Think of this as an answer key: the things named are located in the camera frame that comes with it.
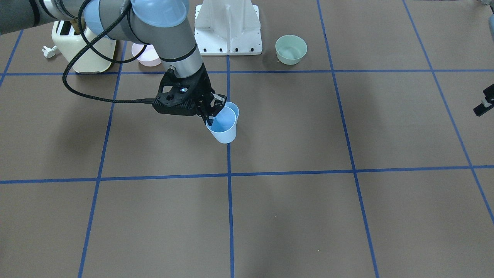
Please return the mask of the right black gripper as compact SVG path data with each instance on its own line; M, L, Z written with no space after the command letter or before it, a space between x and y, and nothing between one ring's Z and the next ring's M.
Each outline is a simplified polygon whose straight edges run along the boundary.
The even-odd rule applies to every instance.
M205 119L206 126L212 126L215 117L224 109L227 96L215 93L211 86L205 65L190 77L191 98L196 105L196 114Z

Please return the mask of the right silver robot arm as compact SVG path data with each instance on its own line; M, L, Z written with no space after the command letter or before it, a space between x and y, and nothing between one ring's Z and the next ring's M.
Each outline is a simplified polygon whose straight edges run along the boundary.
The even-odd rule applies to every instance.
M199 116L206 125L224 108L227 97L211 87L199 46L188 21L187 0L2 0L1 34L55 21L85 21L96 34L69 61L63 84L73 94L109 103L150 104L157 113ZM156 97L111 100L71 88L67 75L75 62L103 37L152 45L165 67Z

